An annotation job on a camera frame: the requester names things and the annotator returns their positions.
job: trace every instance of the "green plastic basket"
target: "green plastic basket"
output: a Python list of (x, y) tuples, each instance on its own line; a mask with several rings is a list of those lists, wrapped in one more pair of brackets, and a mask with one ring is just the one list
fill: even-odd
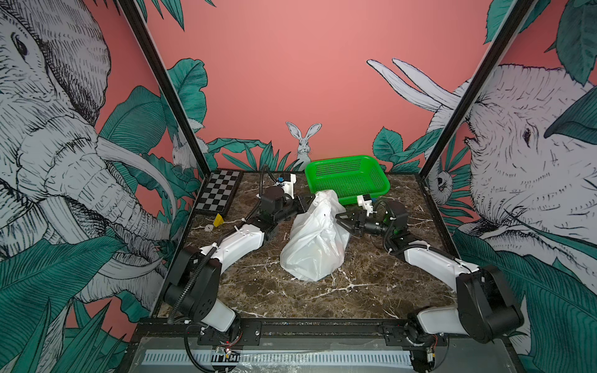
[(375, 198), (390, 190), (379, 163), (366, 155), (311, 162), (304, 173), (311, 193), (333, 189), (342, 205), (355, 204), (358, 195)]

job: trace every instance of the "marble table surface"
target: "marble table surface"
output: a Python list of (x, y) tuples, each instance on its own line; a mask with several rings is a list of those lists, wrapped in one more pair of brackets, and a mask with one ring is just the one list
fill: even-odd
[[(266, 186), (273, 184), (267, 178)], [(388, 175), (391, 190), (409, 211), (411, 232), (443, 249), (438, 230), (412, 175)], [(259, 175), (245, 173), (225, 220), (213, 232), (204, 227), (213, 217), (196, 215), (186, 246), (200, 248), (238, 224), (257, 201)], [(305, 176), (297, 175), (295, 194), (308, 193)], [(348, 210), (358, 206), (347, 206)], [(418, 267), (403, 263), (381, 248), (381, 239), (351, 238), (344, 264), (318, 282), (294, 278), (279, 263), (293, 221), (281, 224), (278, 235), (260, 249), (238, 260), (222, 274), (218, 298), (242, 317), (406, 318), (426, 306), (455, 303), (455, 293)], [(170, 307), (163, 304), (158, 316)]]

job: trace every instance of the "chessboard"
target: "chessboard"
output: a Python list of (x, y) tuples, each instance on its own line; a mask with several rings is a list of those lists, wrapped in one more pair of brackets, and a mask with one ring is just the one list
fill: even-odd
[(199, 214), (225, 216), (241, 183), (242, 171), (217, 169), (201, 189), (196, 209)]

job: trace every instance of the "yellow block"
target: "yellow block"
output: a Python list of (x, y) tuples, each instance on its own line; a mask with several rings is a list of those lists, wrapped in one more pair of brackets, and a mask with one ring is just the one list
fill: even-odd
[(222, 215), (217, 214), (216, 218), (214, 219), (214, 227), (221, 226), (222, 224), (224, 224), (224, 218)]

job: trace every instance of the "white plastic bag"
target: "white plastic bag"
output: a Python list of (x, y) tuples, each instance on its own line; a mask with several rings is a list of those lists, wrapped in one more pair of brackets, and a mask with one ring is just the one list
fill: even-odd
[(280, 265), (299, 280), (317, 281), (344, 263), (350, 233), (336, 223), (336, 214), (346, 212), (333, 190), (315, 194), (304, 214), (297, 215), (290, 240), (280, 254)]

